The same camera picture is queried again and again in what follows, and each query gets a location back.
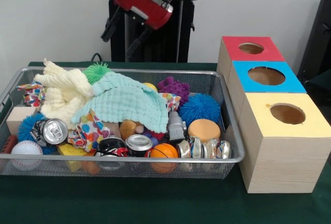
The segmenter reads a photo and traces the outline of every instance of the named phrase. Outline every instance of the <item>baseball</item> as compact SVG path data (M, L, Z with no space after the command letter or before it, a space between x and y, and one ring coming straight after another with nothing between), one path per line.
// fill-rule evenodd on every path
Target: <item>baseball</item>
M11 154L42 155L42 149L36 142L25 140L15 145L11 150ZM31 171L41 164L41 160L13 159L11 163L16 169L20 171Z

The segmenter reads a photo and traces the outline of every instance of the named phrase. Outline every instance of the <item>red box top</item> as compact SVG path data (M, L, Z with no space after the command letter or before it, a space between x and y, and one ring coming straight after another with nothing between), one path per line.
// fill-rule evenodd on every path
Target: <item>red box top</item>
M285 61L270 37L224 36L222 39L233 61Z

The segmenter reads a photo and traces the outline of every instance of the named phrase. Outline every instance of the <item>blue spiky ball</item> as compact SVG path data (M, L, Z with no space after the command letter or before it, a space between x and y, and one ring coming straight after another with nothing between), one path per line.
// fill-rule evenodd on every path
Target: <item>blue spiky ball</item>
M179 110L179 114L188 127L198 119L208 119L218 124L221 119L221 107L210 95L196 94L188 98Z
M43 114L36 114L36 115L30 115L27 116L19 126L19 131L18 131L18 140L19 142L24 141L24 140L31 140L35 141L35 139L31 136L30 131L33 128L33 125L39 121L45 119L45 116ZM50 146L50 147L42 147L42 153L44 155L51 154L56 151L55 146Z

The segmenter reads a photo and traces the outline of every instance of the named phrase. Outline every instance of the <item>green spiky ball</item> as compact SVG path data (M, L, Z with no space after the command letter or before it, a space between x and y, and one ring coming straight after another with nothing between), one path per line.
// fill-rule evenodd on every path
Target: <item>green spiky ball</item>
M107 64L96 63L88 66L87 69L83 71L83 73L87 77L88 82L90 84L94 84L98 82L103 77L104 74L110 71L111 69L107 68Z

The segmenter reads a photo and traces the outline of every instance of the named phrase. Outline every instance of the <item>circular hole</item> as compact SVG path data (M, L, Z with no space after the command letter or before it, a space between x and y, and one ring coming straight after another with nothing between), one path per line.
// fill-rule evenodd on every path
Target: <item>circular hole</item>
M259 54L264 50L263 46L250 42L240 44L239 49L248 54Z
M248 76L254 82L263 85L279 85L285 81L285 76L279 70L269 67L255 67L248 71Z
M270 111L274 118L286 124L297 125L301 124L306 119L304 112L291 104L277 104L272 106Z

